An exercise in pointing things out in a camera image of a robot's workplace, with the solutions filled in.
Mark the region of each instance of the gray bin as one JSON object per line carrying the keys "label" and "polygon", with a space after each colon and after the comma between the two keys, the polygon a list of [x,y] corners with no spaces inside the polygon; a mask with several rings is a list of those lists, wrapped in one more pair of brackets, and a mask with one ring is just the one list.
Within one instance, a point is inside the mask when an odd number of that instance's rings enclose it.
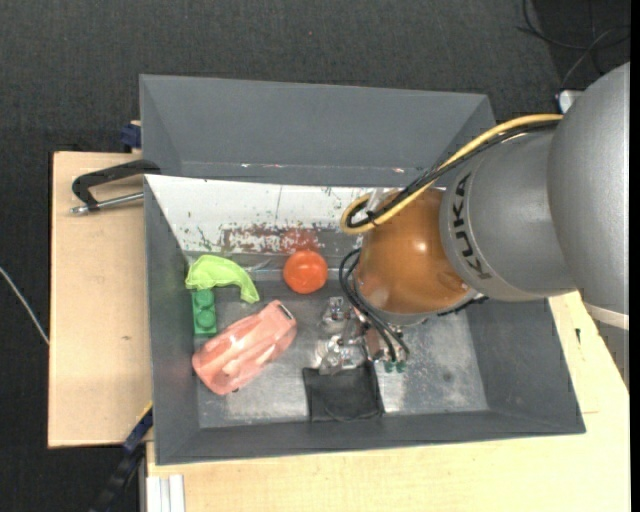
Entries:
{"label": "gray bin", "polygon": [[[493,124],[479,95],[175,77],[143,77],[141,89],[145,158],[202,183],[401,186]],[[200,180],[183,181],[176,186]],[[246,389],[214,396],[191,368],[197,342],[184,287],[189,262],[209,251],[186,250],[182,226],[161,203],[145,182],[158,464],[584,432],[545,301],[489,301],[412,327],[407,372],[376,370],[382,417],[309,421],[300,374],[314,318],[340,292],[330,279],[313,296],[295,296],[277,278],[277,258],[256,284],[265,302],[280,298],[298,318],[295,347]],[[216,301],[222,327],[255,310],[234,289]],[[279,394],[278,371],[289,376]],[[261,385],[270,389],[262,400]]]}

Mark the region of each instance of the green toy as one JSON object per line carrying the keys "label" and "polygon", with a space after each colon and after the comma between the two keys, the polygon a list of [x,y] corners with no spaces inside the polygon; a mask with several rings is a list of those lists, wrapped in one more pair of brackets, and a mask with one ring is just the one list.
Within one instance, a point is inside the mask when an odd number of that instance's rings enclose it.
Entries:
{"label": "green toy", "polygon": [[215,286],[237,285],[240,298],[249,304],[258,302],[260,295],[249,274],[237,263],[205,254],[200,256],[189,268],[185,285],[190,290],[206,290]]}

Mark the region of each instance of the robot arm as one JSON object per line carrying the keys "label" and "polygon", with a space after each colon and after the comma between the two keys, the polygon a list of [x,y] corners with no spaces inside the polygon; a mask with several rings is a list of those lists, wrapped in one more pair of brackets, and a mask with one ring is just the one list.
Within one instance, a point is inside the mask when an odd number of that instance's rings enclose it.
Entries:
{"label": "robot arm", "polygon": [[[629,91],[626,64],[559,122],[497,127],[359,223],[356,202],[343,225],[366,231],[362,299],[403,324],[478,292],[526,301],[578,289],[594,319],[628,329]],[[454,164],[446,191],[426,190]]]}

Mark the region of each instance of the gray carpet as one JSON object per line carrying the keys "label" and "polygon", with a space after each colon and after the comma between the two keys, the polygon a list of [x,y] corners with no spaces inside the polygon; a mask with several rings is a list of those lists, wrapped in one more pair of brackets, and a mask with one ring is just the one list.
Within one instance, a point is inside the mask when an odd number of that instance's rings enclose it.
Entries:
{"label": "gray carpet", "polygon": [[[630,23],[630,1],[592,4],[596,30]],[[586,5],[538,1],[530,12],[554,37],[588,45]],[[0,20],[0,265],[45,326],[49,152],[121,151],[140,73],[477,92],[507,119],[553,111],[583,53],[518,30],[520,0],[5,0]],[[625,44],[603,50],[600,70],[628,58]],[[598,72],[584,59],[568,84]],[[46,449],[47,347],[1,279],[0,347],[0,510],[85,510],[119,453]]]}

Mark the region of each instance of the black cable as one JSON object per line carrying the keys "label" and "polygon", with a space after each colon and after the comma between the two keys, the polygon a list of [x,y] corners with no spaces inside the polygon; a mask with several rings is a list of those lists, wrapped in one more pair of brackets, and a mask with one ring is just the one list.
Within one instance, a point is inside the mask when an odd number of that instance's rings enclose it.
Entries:
{"label": "black cable", "polygon": [[585,52],[580,56],[580,58],[573,64],[573,66],[571,66],[569,71],[567,71],[567,73],[564,75],[564,78],[562,79],[562,82],[560,84],[560,90],[565,88],[567,81],[569,80],[569,77],[573,73],[575,73],[576,69],[578,69],[578,66],[582,63],[582,61],[584,61],[584,59],[586,59],[589,55],[591,55],[591,51],[597,47],[598,42],[600,42],[600,40],[604,39],[605,37],[607,37],[609,34],[611,34],[616,30],[629,30],[629,35],[627,37],[631,37],[631,25],[620,25],[620,26],[612,27],[608,30],[605,30],[589,45],[589,47],[587,47]]}
{"label": "black cable", "polygon": [[347,296],[347,299],[349,300],[349,302],[356,309],[358,309],[358,311],[360,311],[367,318],[371,326],[376,331],[378,331],[378,333],[384,340],[385,344],[387,345],[387,348],[389,349],[389,355],[391,356],[391,361],[394,363],[397,362],[398,356],[397,356],[395,347],[393,345],[393,341],[391,341],[389,337],[393,338],[393,340],[402,347],[402,349],[405,351],[406,357],[408,358],[410,351],[407,345],[404,343],[404,341],[401,340],[399,336],[396,335],[396,333],[393,331],[393,329],[389,326],[387,322],[385,322],[380,317],[378,317],[373,311],[371,311],[364,304],[364,302],[360,299],[360,297],[358,297],[358,294],[355,288],[352,290],[349,286],[349,277],[351,276],[356,265],[358,264],[359,257],[353,261],[353,263],[351,264],[351,266],[349,267],[346,273],[344,270],[349,259],[351,259],[356,254],[359,255],[359,253],[360,253],[360,249],[354,249],[349,254],[347,254],[343,258],[342,262],[340,263],[340,267],[338,269],[338,280],[340,282],[342,290]]}
{"label": "black cable", "polygon": [[522,0],[522,16],[524,18],[525,23],[527,24],[526,27],[516,27],[518,30],[521,30],[522,32],[525,32],[527,34],[531,34],[535,37],[537,37],[538,39],[541,39],[542,41],[555,45],[555,46],[559,46],[560,48],[566,48],[568,50],[577,50],[577,51],[592,51],[592,50],[605,50],[607,48],[611,48],[613,46],[616,46],[624,41],[626,41],[627,39],[629,39],[629,37],[631,37],[631,34],[629,34],[628,36],[625,36],[619,40],[613,41],[609,44],[603,45],[603,46],[598,46],[598,47],[592,47],[593,41],[588,45],[588,46],[580,46],[580,45],[575,45],[575,44],[569,44],[569,43],[565,43],[564,41],[559,41],[557,39],[553,39],[549,36],[547,36],[546,34],[543,34],[542,32],[540,32],[540,30],[538,30],[534,25],[533,22],[531,21],[531,17],[529,16],[529,10],[527,9],[527,1],[528,0]]}
{"label": "black cable", "polygon": [[485,142],[481,146],[479,146],[479,147],[475,148],[474,150],[470,151],[465,156],[455,160],[454,162],[452,162],[452,163],[450,163],[450,164],[448,164],[446,166],[443,166],[443,163],[438,163],[438,164],[434,165],[433,167],[428,169],[426,172],[424,172],[421,176],[417,177],[411,183],[409,183],[396,196],[394,196],[394,198],[391,201],[389,201],[388,203],[380,206],[375,211],[368,211],[367,212],[367,217],[365,219],[362,219],[362,220],[359,220],[359,221],[353,221],[353,218],[358,213],[362,212],[364,210],[364,208],[366,207],[367,203],[363,202],[362,204],[360,204],[358,207],[354,208],[350,212],[349,216],[346,219],[346,224],[350,228],[358,228],[358,227],[364,226],[366,224],[369,224],[371,222],[373,222],[375,224],[375,221],[378,218],[380,218],[382,215],[384,215],[389,210],[394,208],[397,204],[402,202],[408,196],[410,196],[411,194],[413,194],[414,192],[416,192],[420,188],[424,187],[428,183],[430,183],[432,181],[435,181],[438,178],[442,177],[447,172],[450,172],[451,170],[455,169],[457,166],[459,166],[463,162],[466,162],[470,158],[473,158],[474,156],[482,153],[483,151],[486,151],[490,147],[493,147],[493,146],[495,146],[497,144],[505,142],[505,141],[517,136],[517,135],[521,135],[523,133],[532,133],[532,132],[535,132],[535,131],[538,131],[538,130],[548,129],[548,128],[553,127],[553,126],[555,126],[557,124],[558,124],[558,121],[544,121],[544,122],[539,122],[539,123],[532,123],[530,125],[513,128],[511,130],[508,130],[508,131],[504,132],[503,134],[496,135],[495,137],[493,137],[489,141]]}

